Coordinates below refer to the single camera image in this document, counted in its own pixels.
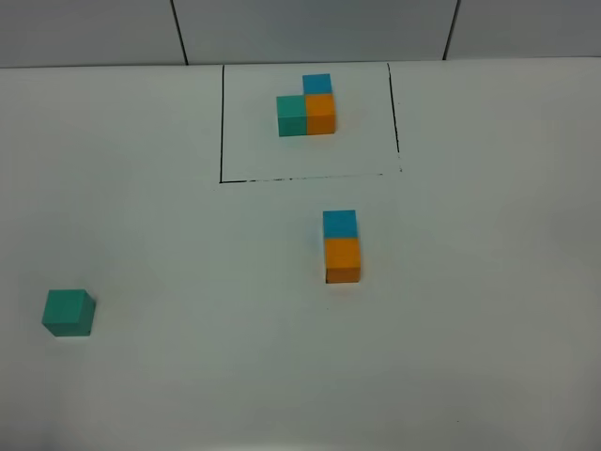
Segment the block structure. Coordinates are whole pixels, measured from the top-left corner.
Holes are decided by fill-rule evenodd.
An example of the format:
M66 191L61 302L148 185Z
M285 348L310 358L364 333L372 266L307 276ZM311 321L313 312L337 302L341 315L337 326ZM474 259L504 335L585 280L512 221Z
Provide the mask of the block structure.
M354 283L361 279L361 247L355 210L323 212L326 283Z
M278 134L332 134L336 131L336 105L328 73L302 76L302 96L277 98Z
M278 97L276 102L280 136L307 134L307 108L304 96Z
M88 336L96 302L84 289L51 289L41 323L54 336Z

